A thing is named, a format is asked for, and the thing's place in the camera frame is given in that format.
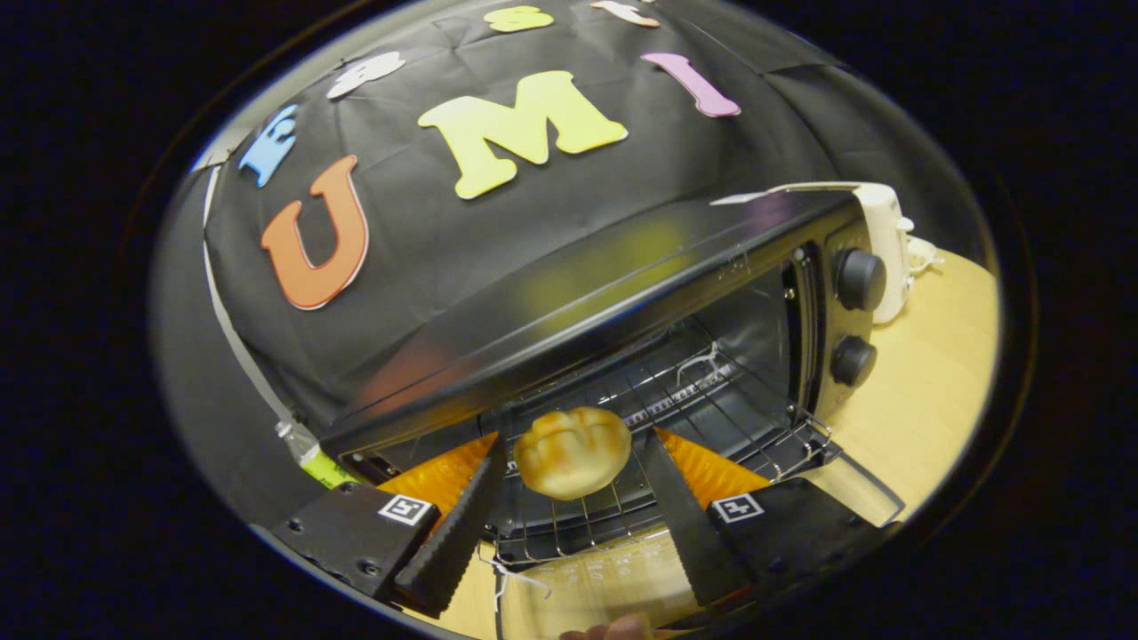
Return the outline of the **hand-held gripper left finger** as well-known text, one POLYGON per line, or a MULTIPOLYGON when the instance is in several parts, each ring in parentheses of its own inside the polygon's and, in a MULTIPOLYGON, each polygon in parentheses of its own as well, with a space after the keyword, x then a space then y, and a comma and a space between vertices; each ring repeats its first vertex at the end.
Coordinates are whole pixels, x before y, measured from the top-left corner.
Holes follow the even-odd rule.
POLYGON ((277 542, 358 593, 439 617, 508 474, 489 433, 373 487, 345 482, 271 530, 277 542))

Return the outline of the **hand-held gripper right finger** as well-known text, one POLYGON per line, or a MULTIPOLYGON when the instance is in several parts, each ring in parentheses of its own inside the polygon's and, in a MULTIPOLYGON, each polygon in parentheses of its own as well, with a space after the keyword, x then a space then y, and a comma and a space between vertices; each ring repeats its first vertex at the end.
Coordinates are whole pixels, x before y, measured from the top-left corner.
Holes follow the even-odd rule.
POLYGON ((777 601, 858 563, 894 528, 902 499, 801 427, 757 470, 666 429, 642 469, 698 604, 777 601))

